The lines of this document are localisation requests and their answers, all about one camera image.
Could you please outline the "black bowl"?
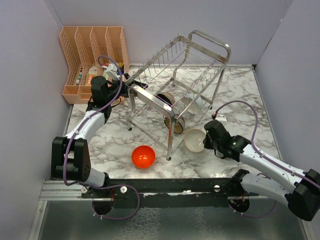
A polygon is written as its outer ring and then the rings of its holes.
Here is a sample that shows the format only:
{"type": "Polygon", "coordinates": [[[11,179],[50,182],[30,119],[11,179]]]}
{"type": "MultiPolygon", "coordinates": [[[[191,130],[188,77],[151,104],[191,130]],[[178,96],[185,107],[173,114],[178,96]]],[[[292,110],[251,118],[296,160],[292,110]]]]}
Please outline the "black bowl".
{"type": "Polygon", "coordinates": [[[169,92],[160,92],[156,94],[156,97],[164,103],[166,103],[167,105],[169,105],[170,107],[172,107],[176,102],[174,96],[169,92]]]}

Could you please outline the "dark patterned cream-inside bowl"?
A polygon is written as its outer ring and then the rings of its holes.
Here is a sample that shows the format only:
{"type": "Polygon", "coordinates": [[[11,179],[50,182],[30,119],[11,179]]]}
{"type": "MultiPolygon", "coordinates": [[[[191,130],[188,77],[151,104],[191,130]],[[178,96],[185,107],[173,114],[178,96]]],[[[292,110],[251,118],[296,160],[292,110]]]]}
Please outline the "dark patterned cream-inside bowl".
{"type": "MultiPolygon", "coordinates": [[[[165,126],[169,129],[170,128],[170,119],[165,117],[164,118],[164,124],[165,126]]],[[[181,117],[180,119],[176,120],[175,125],[174,125],[174,133],[175,134],[182,134],[185,130],[186,127],[186,121],[183,117],[181,117]]]]}

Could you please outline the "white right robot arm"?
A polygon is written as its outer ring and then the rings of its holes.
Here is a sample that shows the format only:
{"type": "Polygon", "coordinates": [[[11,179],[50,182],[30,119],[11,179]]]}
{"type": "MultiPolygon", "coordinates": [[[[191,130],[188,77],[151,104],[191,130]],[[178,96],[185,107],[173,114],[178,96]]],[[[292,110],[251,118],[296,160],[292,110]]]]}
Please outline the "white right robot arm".
{"type": "Polygon", "coordinates": [[[232,136],[218,120],[204,125],[205,149],[220,153],[222,159],[232,159],[255,168],[267,177],[258,177],[239,170],[229,189],[240,196],[244,192],[268,197],[283,205],[298,218],[311,221],[320,209],[320,174],[304,171],[272,157],[243,136],[232,136]]]}

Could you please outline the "white bowl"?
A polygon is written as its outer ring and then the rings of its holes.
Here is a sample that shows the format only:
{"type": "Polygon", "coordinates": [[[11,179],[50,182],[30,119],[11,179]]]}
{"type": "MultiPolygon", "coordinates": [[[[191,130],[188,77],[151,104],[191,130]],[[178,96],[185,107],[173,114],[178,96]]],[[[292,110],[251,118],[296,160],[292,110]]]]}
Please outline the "white bowl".
{"type": "Polygon", "coordinates": [[[190,107],[187,109],[187,111],[189,113],[197,115],[201,112],[204,104],[203,104],[202,99],[200,97],[194,101],[195,97],[196,97],[195,94],[188,93],[181,99],[181,101],[185,105],[185,107],[190,105],[190,107]]]}

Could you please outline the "beige speckled bowl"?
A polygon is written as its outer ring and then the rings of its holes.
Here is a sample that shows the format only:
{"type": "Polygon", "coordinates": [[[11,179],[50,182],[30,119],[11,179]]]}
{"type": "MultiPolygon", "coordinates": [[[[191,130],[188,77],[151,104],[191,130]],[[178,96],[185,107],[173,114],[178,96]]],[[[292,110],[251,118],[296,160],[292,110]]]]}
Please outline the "beige speckled bowl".
{"type": "Polygon", "coordinates": [[[197,128],[189,129],[184,135],[184,145],[189,151],[200,153],[205,149],[203,143],[205,137],[206,134],[202,130],[197,128]]]}

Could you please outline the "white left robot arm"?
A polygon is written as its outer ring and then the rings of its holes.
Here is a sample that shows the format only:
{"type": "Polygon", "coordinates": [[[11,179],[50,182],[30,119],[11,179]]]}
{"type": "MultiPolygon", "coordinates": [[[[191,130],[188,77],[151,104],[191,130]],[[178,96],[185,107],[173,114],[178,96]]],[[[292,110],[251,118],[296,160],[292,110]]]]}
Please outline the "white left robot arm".
{"type": "Polygon", "coordinates": [[[111,190],[109,176],[91,167],[89,143],[108,121],[112,102],[128,96],[128,87],[121,78],[109,81],[99,75],[91,80],[90,90],[83,119],[71,132],[52,141],[51,177],[62,179],[67,186],[76,183],[93,186],[94,193],[103,198],[111,190]]]}

